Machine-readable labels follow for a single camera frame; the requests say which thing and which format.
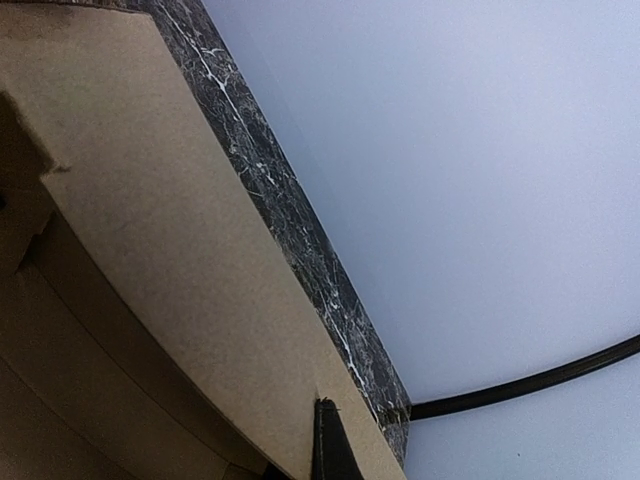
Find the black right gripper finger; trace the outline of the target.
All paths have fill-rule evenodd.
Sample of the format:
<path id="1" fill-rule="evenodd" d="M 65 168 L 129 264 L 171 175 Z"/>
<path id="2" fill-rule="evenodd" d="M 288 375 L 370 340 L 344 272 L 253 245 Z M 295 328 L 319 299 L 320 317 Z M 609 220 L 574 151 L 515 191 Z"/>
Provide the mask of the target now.
<path id="1" fill-rule="evenodd" d="M 311 478 L 313 480 L 363 480 L 336 404 L 317 399 Z"/>

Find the brown cardboard box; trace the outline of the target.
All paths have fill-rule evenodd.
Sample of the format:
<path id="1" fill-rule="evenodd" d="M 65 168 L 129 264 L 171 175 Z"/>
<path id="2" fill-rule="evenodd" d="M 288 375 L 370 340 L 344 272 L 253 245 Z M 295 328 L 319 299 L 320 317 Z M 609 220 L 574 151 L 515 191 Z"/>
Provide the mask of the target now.
<path id="1" fill-rule="evenodd" d="M 199 1 L 1 5 L 1 475 L 400 479 L 408 397 Z"/>

